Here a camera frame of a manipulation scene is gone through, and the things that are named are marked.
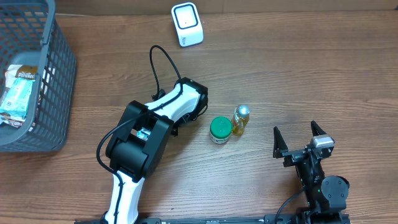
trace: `blue-gray crate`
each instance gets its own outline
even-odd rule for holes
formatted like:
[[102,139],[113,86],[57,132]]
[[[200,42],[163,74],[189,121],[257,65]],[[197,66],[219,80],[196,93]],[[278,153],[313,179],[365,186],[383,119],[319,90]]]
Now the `blue-gray crate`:
[[76,58],[55,20],[53,0],[0,1],[0,94],[10,65],[38,70],[25,123],[20,128],[0,125],[0,152],[61,149],[67,140]]

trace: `green jar lid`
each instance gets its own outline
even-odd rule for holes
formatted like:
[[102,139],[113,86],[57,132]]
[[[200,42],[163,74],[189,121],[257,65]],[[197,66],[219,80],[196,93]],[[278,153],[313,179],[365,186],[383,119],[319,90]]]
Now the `green jar lid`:
[[218,139],[227,138],[231,134],[231,131],[231,121],[226,117],[217,117],[211,122],[210,132]]

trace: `wooden surface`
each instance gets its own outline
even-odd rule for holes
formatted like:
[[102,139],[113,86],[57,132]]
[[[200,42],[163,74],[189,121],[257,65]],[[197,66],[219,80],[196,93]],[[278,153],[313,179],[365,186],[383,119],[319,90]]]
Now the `wooden surface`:
[[[300,184],[293,167],[272,158],[272,128],[291,149],[300,148],[309,143],[314,119],[336,140],[323,168],[350,181],[345,212],[353,223],[398,222],[398,12],[201,19],[204,43],[182,49],[170,16],[59,18],[79,66],[68,143],[52,154],[1,154],[0,223],[72,223],[108,209],[113,179],[95,149],[130,101],[150,102],[154,44],[183,76],[209,88],[209,108],[169,141],[144,184],[143,215],[275,213]],[[172,66],[159,51],[154,63],[170,91],[177,79]],[[251,109],[244,135],[213,144],[211,120],[231,117],[239,103]],[[300,205],[303,197],[285,212]]]
[[[55,0],[57,12],[79,15],[170,14],[181,0]],[[393,10],[398,0],[192,0],[199,13]]]

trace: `small bottle with yellow liquid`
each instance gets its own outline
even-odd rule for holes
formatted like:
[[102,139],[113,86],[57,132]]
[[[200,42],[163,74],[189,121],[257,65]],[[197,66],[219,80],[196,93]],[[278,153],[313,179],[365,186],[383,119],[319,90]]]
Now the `small bottle with yellow liquid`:
[[247,105],[238,105],[234,110],[234,116],[231,120],[232,133],[241,136],[244,128],[249,122],[250,110]]

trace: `can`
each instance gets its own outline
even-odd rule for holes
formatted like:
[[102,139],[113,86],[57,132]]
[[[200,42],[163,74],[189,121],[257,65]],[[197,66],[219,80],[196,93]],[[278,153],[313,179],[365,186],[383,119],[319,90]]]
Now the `can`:
[[216,144],[224,144],[232,133],[231,121],[226,117],[217,117],[210,124],[210,139]]

